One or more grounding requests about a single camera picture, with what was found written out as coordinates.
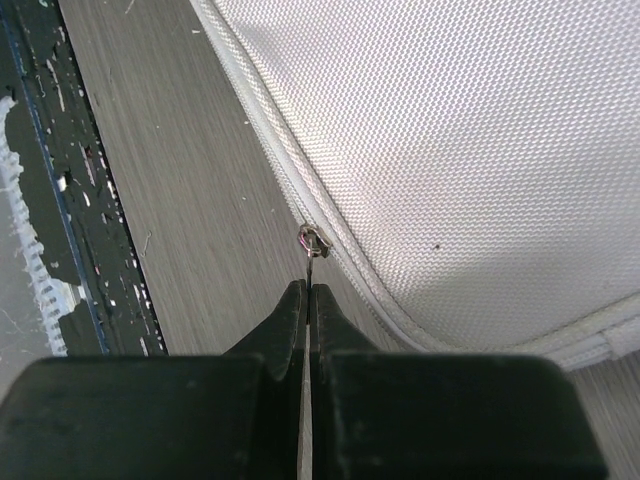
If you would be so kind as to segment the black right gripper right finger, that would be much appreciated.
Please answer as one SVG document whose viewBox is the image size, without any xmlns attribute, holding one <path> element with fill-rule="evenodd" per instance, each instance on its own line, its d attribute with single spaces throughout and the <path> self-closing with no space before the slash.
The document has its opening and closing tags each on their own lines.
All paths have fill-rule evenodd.
<svg viewBox="0 0 640 480">
<path fill-rule="evenodd" d="M 390 353 L 309 293 L 317 479 L 604 479 L 577 392 L 542 357 Z"/>
</svg>

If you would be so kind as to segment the grey medicine kit case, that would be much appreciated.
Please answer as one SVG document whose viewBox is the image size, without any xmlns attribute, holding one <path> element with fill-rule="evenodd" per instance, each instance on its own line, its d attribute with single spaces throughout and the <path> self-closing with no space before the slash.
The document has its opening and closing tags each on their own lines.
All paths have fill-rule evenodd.
<svg viewBox="0 0 640 480">
<path fill-rule="evenodd" d="M 403 343 L 639 349 L 635 1 L 196 1 L 297 220 Z"/>
</svg>

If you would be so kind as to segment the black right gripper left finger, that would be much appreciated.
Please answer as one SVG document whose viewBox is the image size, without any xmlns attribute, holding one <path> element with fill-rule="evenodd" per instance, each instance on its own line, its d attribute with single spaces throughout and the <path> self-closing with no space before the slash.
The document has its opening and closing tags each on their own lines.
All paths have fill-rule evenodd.
<svg viewBox="0 0 640 480">
<path fill-rule="evenodd" d="M 306 286 L 212 356 L 60 357 L 1 404 L 5 479 L 294 479 Z"/>
</svg>

